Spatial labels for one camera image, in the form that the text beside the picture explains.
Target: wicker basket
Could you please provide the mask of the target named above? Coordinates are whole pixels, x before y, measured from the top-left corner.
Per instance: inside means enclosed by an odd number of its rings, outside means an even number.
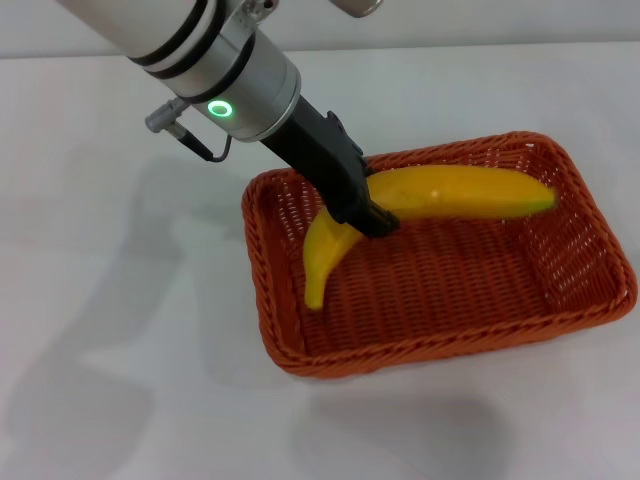
[[[294,171],[255,178],[243,214],[260,329],[273,361],[320,378],[548,340],[619,319],[634,273],[567,153],[515,132],[371,158],[377,169],[484,165],[555,188],[552,212],[511,221],[424,219],[356,245],[303,302],[302,246],[322,207]]]

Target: basket rim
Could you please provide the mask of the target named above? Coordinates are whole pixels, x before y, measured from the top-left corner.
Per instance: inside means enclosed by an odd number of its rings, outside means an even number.
[[[410,354],[416,348],[444,347],[460,339],[473,341],[474,338],[482,337],[487,333],[494,335],[503,334],[506,337],[514,334],[514,327],[517,327],[518,332],[521,332],[523,329],[540,329],[551,324],[556,324],[556,327],[570,324],[571,328],[567,330],[572,331],[579,329],[581,324],[589,324],[593,316],[599,315],[605,311],[610,312],[609,316],[615,315],[615,318],[619,318],[634,307],[638,296],[638,287],[635,274],[629,264],[629,261],[624,256],[620,243],[611,231],[611,228],[607,224],[603,214],[597,208],[593,196],[588,190],[577,168],[573,164],[573,161],[567,152],[550,137],[535,132],[514,131],[501,135],[463,140],[434,147],[378,154],[370,157],[369,161],[375,166],[385,169],[385,164],[396,163],[401,160],[402,157],[414,154],[417,151],[433,155],[438,151],[444,152],[452,148],[456,148],[461,144],[469,145],[471,142],[474,143],[474,149],[477,149],[478,151],[483,150],[483,144],[494,149],[502,146],[510,146],[516,143],[542,143],[547,144],[547,146],[554,147],[559,152],[560,157],[563,160],[563,163],[559,165],[560,171],[565,177],[565,180],[569,181],[568,183],[572,192],[581,197],[580,203],[585,209],[585,214],[592,220],[601,240],[606,243],[607,253],[612,257],[616,270],[614,272],[614,280],[618,289],[616,298],[608,303],[592,305],[591,307],[583,310],[567,310],[549,315],[537,315],[526,319],[503,321],[486,327],[470,329],[463,333],[442,333],[440,335],[430,335],[428,337],[415,337],[400,342],[372,344],[367,347],[341,350],[338,352],[315,356],[298,352],[284,342],[279,325],[276,321],[278,318],[278,312],[277,305],[273,298],[275,283],[270,270],[267,268],[268,261],[266,259],[266,252],[263,251],[265,239],[264,225],[260,221],[260,217],[254,209],[254,205],[255,199],[260,197],[265,188],[268,188],[274,179],[299,181],[302,180],[303,177],[290,168],[271,170],[261,173],[249,183],[242,198],[242,211],[245,220],[247,244],[254,247],[249,248],[248,250],[252,266],[252,276],[256,285],[256,302],[258,305],[264,306],[263,309],[258,308],[260,330],[263,336],[267,336],[269,338],[270,342],[265,342],[265,346],[269,355],[272,356],[278,365],[285,370],[293,372],[296,367],[306,367],[309,365],[313,365],[315,367],[328,367],[342,363],[346,360],[365,359],[375,357],[380,354],[388,355],[393,353],[395,356],[398,356]],[[607,321],[607,319],[604,319],[600,323],[606,323]]]

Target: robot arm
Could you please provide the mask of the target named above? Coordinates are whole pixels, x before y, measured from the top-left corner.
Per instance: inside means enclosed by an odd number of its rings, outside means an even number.
[[[176,120],[193,106],[230,137],[260,141],[318,190],[332,217],[369,237],[397,219],[369,198],[362,150],[300,95],[298,69],[259,30],[277,0],[58,0],[177,98],[147,118],[206,160],[221,161]],[[332,0],[363,16],[382,0]]]

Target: black stripe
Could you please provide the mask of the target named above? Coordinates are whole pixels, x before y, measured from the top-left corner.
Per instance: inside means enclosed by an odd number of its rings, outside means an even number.
[[[207,31],[204,33],[198,43],[196,43],[191,51],[187,53],[181,60],[179,60],[175,65],[167,68],[166,70],[147,73],[159,80],[167,80],[169,78],[174,78],[178,75],[182,75],[196,63],[198,63],[198,61],[204,56],[204,54],[207,53],[207,51],[211,48],[211,45],[213,45],[213,41],[216,39],[216,37],[220,33],[220,30],[222,29],[222,26],[224,25],[226,4],[226,0],[218,0],[216,4],[216,10],[213,13],[213,19],[211,20],[209,28],[207,28]]]
[[[249,40],[247,40],[247,43],[244,44],[244,47],[242,47],[242,50],[240,51],[240,55],[238,55],[238,58],[233,63],[229,71],[224,74],[224,76],[220,79],[218,83],[216,83],[213,87],[211,87],[206,92],[201,93],[199,95],[194,95],[193,97],[180,97],[180,98],[187,103],[196,105],[198,103],[204,103],[207,100],[211,100],[212,98],[215,98],[218,95],[224,93],[224,91],[227,88],[229,88],[233,84],[233,82],[237,80],[237,78],[240,76],[240,74],[244,70],[244,67],[247,66],[247,63],[249,63],[249,59],[251,58],[251,54],[253,53],[253,47],[255,46],[255,44],[256,44],[256,34],[254,33],[253,35],[251,35],[251,37],[249,37]]]
[[[184,41],[191,35],[193,30],[198,25],[198,22],[202,18],[202,14],[204,13],[205,8],[207,7],[207,0],[196,0],[196,3],[193,5],[191,9],[191,13],[184,21],[182,26],[178,29],[178,31],[167,40],[167,43],[162,45],[160,48],[151,52],[149,55],[145,55],[144,57],[131,58],[133,63],[140,65],[141,67],[148,67],[149,65],[153,65],[154,63],[158,63],[173,52],[175,52],[180,45],[184,43]]]

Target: toy banana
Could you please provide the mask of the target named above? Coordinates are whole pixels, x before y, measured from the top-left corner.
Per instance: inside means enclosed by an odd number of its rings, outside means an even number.
[[[550,209],[552,189],[513,170],[458,165],[406,167],[368,178],[371,199],[400,221],[424,217],[508,219]],[[304,240],[305,303],[322,308],[327,278],[363,235],[326,208]]]

